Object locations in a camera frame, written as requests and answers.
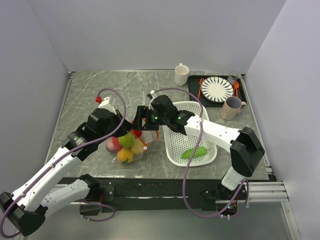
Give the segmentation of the red wrinkled fruit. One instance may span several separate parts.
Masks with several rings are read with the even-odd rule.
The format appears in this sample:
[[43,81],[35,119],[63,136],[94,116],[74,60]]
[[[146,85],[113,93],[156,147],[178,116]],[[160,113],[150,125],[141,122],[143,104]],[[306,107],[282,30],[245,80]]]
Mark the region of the red wrinkled fruit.
[[142,136],[142,131],[141,130],[133,130],[133,135],[136,137],[136,138],[140,138]]

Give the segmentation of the green pear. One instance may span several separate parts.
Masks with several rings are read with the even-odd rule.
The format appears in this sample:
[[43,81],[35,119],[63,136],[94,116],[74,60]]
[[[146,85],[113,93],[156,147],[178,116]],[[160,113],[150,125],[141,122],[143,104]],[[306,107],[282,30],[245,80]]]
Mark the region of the green pear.
[[131,148],[135,144],[135,137],[131,132],[118,138],[118,142],[122,148]]

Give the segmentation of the yellow lemon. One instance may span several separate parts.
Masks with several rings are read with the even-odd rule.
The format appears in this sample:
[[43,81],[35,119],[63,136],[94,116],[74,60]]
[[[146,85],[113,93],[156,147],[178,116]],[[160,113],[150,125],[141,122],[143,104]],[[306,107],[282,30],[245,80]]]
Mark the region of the yellow lemon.
[[144,147],[144,143],[140,139],[136,138],[133,146],[130,149],[135,155],[141,155],[144,153]]

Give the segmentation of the clear zip top bag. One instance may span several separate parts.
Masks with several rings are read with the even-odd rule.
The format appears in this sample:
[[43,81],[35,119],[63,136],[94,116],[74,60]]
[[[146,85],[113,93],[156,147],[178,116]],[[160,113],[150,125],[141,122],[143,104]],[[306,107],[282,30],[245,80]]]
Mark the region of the clear zip top bag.
[[159,131],[131,130],[124,136],[112,136],[105,141],[105,148],[116,160],[126,165],[137,161],[148,152],[148,147],[159,138]]

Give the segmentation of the orange fruit with leaf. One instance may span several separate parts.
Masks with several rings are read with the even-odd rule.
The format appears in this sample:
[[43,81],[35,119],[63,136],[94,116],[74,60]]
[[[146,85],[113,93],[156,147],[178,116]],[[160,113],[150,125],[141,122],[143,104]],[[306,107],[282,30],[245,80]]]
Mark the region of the orange fruit with leaf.
[[116,159],[122,164],[128,164],[133,161],[134,153],[130,148],[122,148],[117,152]]

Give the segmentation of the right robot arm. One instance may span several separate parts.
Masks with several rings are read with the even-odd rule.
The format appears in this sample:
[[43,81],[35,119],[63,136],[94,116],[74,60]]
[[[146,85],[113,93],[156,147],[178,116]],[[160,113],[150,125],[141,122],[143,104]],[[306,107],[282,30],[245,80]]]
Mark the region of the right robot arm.
[[236,194],[236,187],[253,175],[265,155],[265,149],[251,128],[230,128],[203,119],[201,114],[179,110],[167,95],[157,96],[150,106],[138,106],[132,123],[134,130],[141,131],[155,131],[160,126],[185,136],[200,137],[230,153],[231,167],[218,188],[224,199]]

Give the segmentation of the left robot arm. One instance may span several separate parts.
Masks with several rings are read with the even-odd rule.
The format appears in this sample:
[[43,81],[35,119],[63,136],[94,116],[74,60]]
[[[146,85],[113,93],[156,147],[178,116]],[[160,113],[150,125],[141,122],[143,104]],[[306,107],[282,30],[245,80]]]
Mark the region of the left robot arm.
[[73,167],[82,163],[109,137],[121,137],[132,124],[121,115],[96,108],[86,122],[71,132],[55,155],[27,183],[15,192],[0,194],[3,224],[8,219],[23,236],[29,236],[44,223],[48,207],[45,196]]

